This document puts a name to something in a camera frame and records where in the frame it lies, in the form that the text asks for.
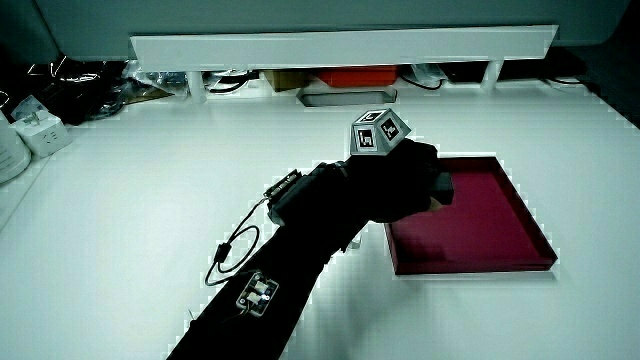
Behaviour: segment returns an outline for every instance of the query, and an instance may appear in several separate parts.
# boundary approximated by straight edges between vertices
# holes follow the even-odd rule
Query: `circuit board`
[[[267,279],[262,273],[255,273],[240,293],[236,306],[243,310],[249,306],[251,315],[261,317],[267,310],[267,306],[271,303],[277,289],[278,283]]]

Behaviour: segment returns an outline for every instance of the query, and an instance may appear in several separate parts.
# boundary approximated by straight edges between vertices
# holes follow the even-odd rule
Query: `cable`
[[[258,271],[258,270],[252,270],[252,271],[249,271],[249,272],[242,272],[242,273],[238,273],[238,274],[226,277],[226,278],[224,278],[222,280],[209,282],[209,277],[211,276],[211,273],[213,272],[213,269],[216,267],[216,265],[218,265],[218,272],[220,272],[221,274],[226,274],[226,273],[230,273],[233,270],[237,269],[240,265],[242,265],[245,261],[247,261],[247,259],[251,255],[251,252],[253,252],[253,249],[255,249],[256,245],[258,245],[258,238],[260,238],[260,229],[255,225],[250,225],[250,226],[247,226],[246,228],[243,228],[243,229],[241,229],[241,227],[251,217],[251,215],[253,215],[254,211],[256,211],[258,206],[262,205],[262,203],[264,203],[265,201],[267,201],[266,197],[262,198],[262,200],[260,200],[256,205],[254,205],[254,207],[251,209],[251,211],[249,211],[249,214],[247,214],[247,216],[245,216],[245,218],[242,219],[240,224],[233,231],[233,233],[229,237],[229,240],[227,240],[226,243],[218,245],[218,249],[216,250],[216,254],[213,257],[213,264],[211,264],[211,267],[209,268],[209,271],[207,272],[207,276],[204,279],[205,285],[207,285],[207,286],[215,286],[215,285],[222,284],[223,282],[228,281],[229,279],[233,278],[234,276],[237,276],[237,275],[240,275],[240,274],[244,274],[244,273],[253,273],[253,272]],[[223,270],[220,267],[220,264],[223,263],[225,261],[225,259],[227,258],[227,255],[229,255],[229,252],[231,251],[231,243],[233,243],[233,241],[235,239],[237,239],[240,235],[244,234],[245,232],[247,232],[247,231],[249,231],[251,229],[256,231],[256,236],[255,236],[255,238],[253,240],[253,244],[251,245],[251,248],[249,249],[249,251],[245,254],[245,256],[242,258],[242,260],[240,260],[236,265],[230,267],[229,269],[224,269]]]
[[[558,79],[544,79],[544,80],[549,80],[549,81],[556,82],[558,84],[565,84],[565,85],[583,85],[584,84],[582,81],[573,82],[573,81],[564,81],[564,80],[558,80]]]
[[[209,89],[209,92],[212,94],[226,94],[226,93],[230,93],[230,92],[234,92],[238,89],[240,89],[244,84],[246,84],[248,82],[248,80],[245,80],[243,82],[237,83],[233,86],[230,86],[228,88],[224,88],[224,89]]]
[[[11,100],[11,97],[9,96],[9,94],[7,94],[6,92],[4,92],[2,90],[0,90],[0,95],[6,97],[5,101],[2,104],[0,104],[0,109],[1,109],[3,106],[7,105],[9,100]]]
[[[218,81],[220,84],[237,84],[242,81],[258,80],[260,72],[257,70],[247,71],[240,75],[225,75]]]
[[[412,84],[412,85],[415,85],[415,86],[417,86],[417,87],[419,87],[419,88],[427,89],[427,90],[438,90],[438,89],[440,89],[440,87],[442,86],[442,82],[444,81],[444,80],[440,79],[440,82],[438,83],[438,86],[436,86],[436,87],[432,88],[432,87],[424,86],[424,85],[422,85],[422,84],[418,84],[418,83],[417,83],[417,82],[415,82],[415,81],[411,81],[411,80],[407,79],[404,75],[400,75],[400,78],[401,78],[402,80],[404,80],[404,81],[408,82],[409,84]]]
[[[49,73],[51,74],[52,78],[58,76],[58,71],[60,71],[60,68],[62,67],[62,64],[65,60],[67,60],[66,55],[62,58],[62,60],[60,60],[60,64],[58,64],[58,68],[56,69],[56,71],[53,71],[53,62],[49,63]]]

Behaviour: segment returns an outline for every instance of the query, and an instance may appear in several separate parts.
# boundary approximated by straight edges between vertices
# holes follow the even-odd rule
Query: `white table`
[[[551,276],[396,277],[370,224],[282,358],[637,358],[639,131],[581,86],[399,86],[390,107],[418,140],[504,161],[559,261]],[[370,108],[168,98],[72,129],[0,232],[0,357],[166,357],[216,293],[202,286],[216,244],[291,169],[345,159]],[[264,210],[254,223],[263,244],[275,228]]]

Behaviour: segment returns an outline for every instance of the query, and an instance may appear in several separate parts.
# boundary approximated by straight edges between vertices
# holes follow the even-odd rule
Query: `black wire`
[[[236,91],[238,89],[240,89],[244,84],[246,84],[249,80],[245,80],[243,82],[239,82],[233,86],[230,86],[228,88],[224,88],[224,89],[209,89],[210,93],[213,94],[226,94],[226,93],[230,93],[232,91]]]
[[[244,219],[242,219],[242,221],[240,222],[240,224],[236,227],[236,229],[233,231],[233,233],[231,234],[231,236],[229,237],[229,240],[227,240],[227,244],[231,245],[231,243],[237,239],[240,235],[244,234],[245,232],[253,229],[256,231],[256,236],[253,240],[253,244],[251,245],[251,248],[249,249],[249,251],[245,254],[245,256],[234,266],[230,267],[229,269],[223,270],[220,267],[220,263],[214,261],[213,264],[211,264],[211,267],[209,268],[209,271],[207,272],[207,276],[204,279],[204,283],[207,286],[215,286],[218,284],[222,284],[225,281],[228,281],[229,279],[233,278],[236,275],[240,275],[240,274],[244,274],[244,273],[252,273],[255,272],[254,271],[250,271],[250,272],[243,272],[243,273],[238,273],[229,277],[226,277],[224,279],[221,280],[217,280],[214,281],[212,283],[209,282],[209,277],[211,276],[211,273],[213,272],[213,269],[215,268],[216,264],[218,265],[218,272],[220,272],[221,274],[226,274],[226,273],[230,273],[233,270],[237,269],[240,265],[242,265],[245,261],[247,261],[247,259],[249,258],[249,256],[251,255],[251,252],[253,252],[253,249],[255,249],[256,245],[258,245],[258,239],[260,238],[260,229],[255,226],[255,225],[251,225],[251,226],[247,226],[244,229],[240,229],[242,227],[242,225],[244,225],[244,223],[251,217],[251,215],[253,215],[253,213],[256,211],[256,209],[258,208],[258,206],[262,205],[262,203],[264,203],[265,201],[267,201],[267,198],[263,198],[262,200],[260,200],[256,205],[253,206],[253,208],[251,209],[251,211],[249,211],[249,214],[247,214],[247,216],[244,217]]]
[[[7,105],[7,103],[9,102],[9,100],[11,100],[11,97],[9,96],[9,94],[7,94],[6,92],[0,90],[0,95],[6,97],[5,101],[0,104],[0,108],[2,108],[3,106]]]
[[[243,75],[225,75],[220,78],[218,84],[237,84],[239,82],[257,80],[259,78],[260,72],[257,70],[253,70]]]
[[[404,80],[404,81],[408,82],[409,84],[412,84],[412,85],[415,85],[415,86],[417,86],[417,87],[419,87],[419,88],[427,89],[427,90],[438,90],[438,89],[440,89],[440,87],[442,86],[442,82],[443,82],[443,80],[442,80],[442,79],[440,79],[440,82],[438,83],[438,86],[436,86],[436,87],[432,88],[432,87],[424,86],[424,85],[422,85],[422,84],[418,84],[418,83],[417,83],[417,82],[415,82],[415,81],[411,81],[411,80],[407,79],[404,75],[400,75],[400,78],[401,78],[402,80]]]

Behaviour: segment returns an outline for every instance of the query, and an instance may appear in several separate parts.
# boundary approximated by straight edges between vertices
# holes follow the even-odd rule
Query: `maroon tray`
[[[495,157],[440,164],[451,205],[385,225],[396,274],[549,270],[558,257]]]

